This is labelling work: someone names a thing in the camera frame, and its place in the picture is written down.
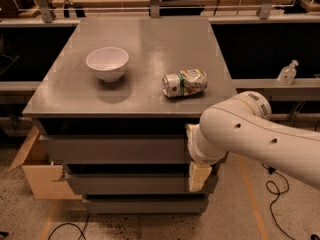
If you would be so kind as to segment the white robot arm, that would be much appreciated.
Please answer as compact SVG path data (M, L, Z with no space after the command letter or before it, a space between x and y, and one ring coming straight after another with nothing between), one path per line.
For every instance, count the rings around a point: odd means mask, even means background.
M320 188L320 133L270 121L264 96L245 91L206 109L198 124L186 126L189 190L198 192L211 166L227 153L260 161L314 188Z

